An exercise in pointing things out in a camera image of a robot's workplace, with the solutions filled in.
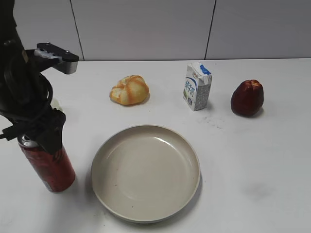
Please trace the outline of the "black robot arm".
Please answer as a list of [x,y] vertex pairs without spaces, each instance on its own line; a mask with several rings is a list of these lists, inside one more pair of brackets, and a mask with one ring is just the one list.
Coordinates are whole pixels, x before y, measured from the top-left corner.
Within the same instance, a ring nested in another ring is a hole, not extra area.
[[14,5],[13,0],[0,2],[0,114],[12,123],[0,137],[12,140],[26,135],[55,155],[62,147],[66,116],[51,107],[52,85],[41,72],[59,59],[36,57],[33,50],[24,49]]

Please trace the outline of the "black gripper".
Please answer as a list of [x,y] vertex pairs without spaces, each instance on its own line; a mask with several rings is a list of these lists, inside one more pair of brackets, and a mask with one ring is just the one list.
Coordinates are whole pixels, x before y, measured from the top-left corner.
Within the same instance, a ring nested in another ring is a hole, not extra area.
[[52,88],[35,68],[20,41],[8,39],[0,46],[0,114],[10,121],[33,121],[29,138],[49,154],[62,147],[66,115],[49,109]]

